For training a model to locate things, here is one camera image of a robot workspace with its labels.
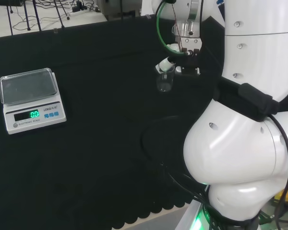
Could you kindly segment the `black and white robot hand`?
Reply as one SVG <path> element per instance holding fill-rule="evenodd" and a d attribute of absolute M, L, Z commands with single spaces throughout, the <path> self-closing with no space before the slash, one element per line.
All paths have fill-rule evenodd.
<path fill-rule="evenodd" d="M 199 76 L 201 48 L 200 38 L 183 38 L 180 42 L 167 44 L 165 50 L 168 57 L 155 66 L 156 72 L 165 74 L 174 69 L 175 74 L 179 76 Z"/>

